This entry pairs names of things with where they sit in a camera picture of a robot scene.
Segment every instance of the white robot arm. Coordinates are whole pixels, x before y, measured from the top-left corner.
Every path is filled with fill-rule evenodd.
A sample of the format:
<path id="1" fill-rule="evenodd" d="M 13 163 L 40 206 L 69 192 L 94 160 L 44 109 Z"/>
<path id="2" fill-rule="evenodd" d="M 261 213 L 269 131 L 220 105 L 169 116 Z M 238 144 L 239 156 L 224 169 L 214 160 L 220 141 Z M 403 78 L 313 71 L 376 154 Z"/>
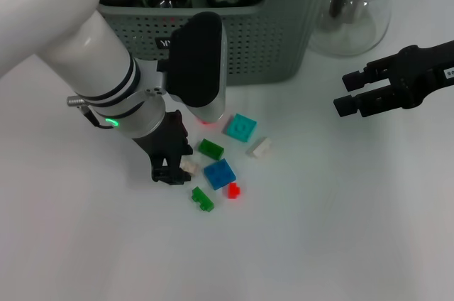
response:
<path id="1" fill-rule="evenodd" d="M 76 92 L 69 105 L 99 126 L 92 108 L 133 139 L 150 156 L 155 181 L 182 184 L 190 176 L 179 162 L 192 149 L 181 114 L 166 113 L 162 95 L 169 92 L 202 121 L 222 116 L 226 35 L 221 19 L 213 13 L 195 16 L 172 35 L 168 60 L 148 62 L 130 55 L 96 11 L 98 2 L 0 0 L 0 76 L 37 54 Z"/>

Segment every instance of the blue lego brick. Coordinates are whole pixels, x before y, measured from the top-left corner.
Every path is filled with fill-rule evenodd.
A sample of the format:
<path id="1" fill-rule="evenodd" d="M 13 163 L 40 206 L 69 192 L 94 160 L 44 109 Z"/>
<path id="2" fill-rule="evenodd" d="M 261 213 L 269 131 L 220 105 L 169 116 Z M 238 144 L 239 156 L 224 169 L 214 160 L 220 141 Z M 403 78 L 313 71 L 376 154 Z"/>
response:
<path id="1" fill-rule="evenodd" d="M 255 127 L 257 127 L 256 121 L 246 118 L 241 114 L 236 114 L 230 126 L 227 128 L 226 134 L 247 143 L 254 133 Z"/>
<path id="2" fill-rule="evenodd" d="M 220 189 L 236 180 L 235 174 L 225 159 L 204 168 L 206 178 L 213 190 Z"/>

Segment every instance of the green led light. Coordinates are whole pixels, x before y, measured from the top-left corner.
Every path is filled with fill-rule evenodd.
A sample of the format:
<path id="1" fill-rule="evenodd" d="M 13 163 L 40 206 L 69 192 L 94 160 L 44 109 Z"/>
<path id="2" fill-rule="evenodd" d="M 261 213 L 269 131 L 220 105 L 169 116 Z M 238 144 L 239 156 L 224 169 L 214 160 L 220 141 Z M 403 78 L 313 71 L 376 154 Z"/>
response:
<path id="1" fill-rule="evenodd" d="M 115 121 L 113 119 L 106 119 L 106 122 L 109 122 L 114 127 L 118 127 L 118 125 L 119 125 L 118 121 Z"/>

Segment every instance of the red lego brick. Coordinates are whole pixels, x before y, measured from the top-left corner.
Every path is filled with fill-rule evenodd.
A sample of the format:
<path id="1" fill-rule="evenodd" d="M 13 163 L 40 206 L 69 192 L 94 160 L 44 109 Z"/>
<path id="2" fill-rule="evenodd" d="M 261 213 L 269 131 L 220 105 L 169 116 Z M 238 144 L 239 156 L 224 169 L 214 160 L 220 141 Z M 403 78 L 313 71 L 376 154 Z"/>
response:
<path id="1" fill-rule="evenodd" d="M 240 187 L 237 186 L 236 182 L 231 182 L 228 185 L 228 198 L 236 199 L 236 197 L 240 195 L 240 192 Z"/>

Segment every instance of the lego brick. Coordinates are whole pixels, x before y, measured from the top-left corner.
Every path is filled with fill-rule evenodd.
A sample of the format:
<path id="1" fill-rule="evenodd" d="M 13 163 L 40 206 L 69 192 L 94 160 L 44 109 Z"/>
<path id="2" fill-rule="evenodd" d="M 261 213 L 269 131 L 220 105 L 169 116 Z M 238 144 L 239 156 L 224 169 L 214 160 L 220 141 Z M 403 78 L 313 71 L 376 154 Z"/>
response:
<path id="1" fill-rule="evenodd" d="M 247 143 L 254 133 L 255 127 L 257 127 L 256 121 L 236 114 L 230 126 L 227 128 L 226 134 L 234 139 Z"/>
<path id="2" fill-rule="evenodd" d="M 225 159 L 204 168 L 206 178 L 211 183 L 213 190 L 220 189 L 236 180 L 235 174 Z"/>
<path id="3" fill-rule="evenodd" d="M 215 143 L 204 139 L 199 145 L 199 152 L 209 156 L 214 160 L 219 160 L 224 153 L 224 149 L 219 145 L 216 145 Z"/>
<path id="4" fill-rule="evenodd" d="M 231 182 L 228 185 L 228 198 L 236 199 L 241 193 L 240 187 L 237 186 L 236 182 Z"/>
<path id="5" fill-rule="evenodd" d="M 196 187 L 192 190 L 192 200 L 196 203 L 200 203 L 200 209 L 206 212 L 210 212 L 214 209 L 213 202 L 204 194 L 199 187 Z"/>
<path id="6" fill-rule="evenodd" d="M 179 164 L 179 168 L 181 168 L 185 172 L 188 172 L 192 177 L 195 177 L 200 172 L 199 165 L 185 159 L 182 159 L 181 163 Z"/>
<path id="7" fill-rule="evenodd" d="M 270 138 L 261 138 L 251 148 L 249 148 L 247 154 L 251 155 L 252 157 L 261 158 L 266 154 L 266 152 L 268 152 L 270 147 Z"/>

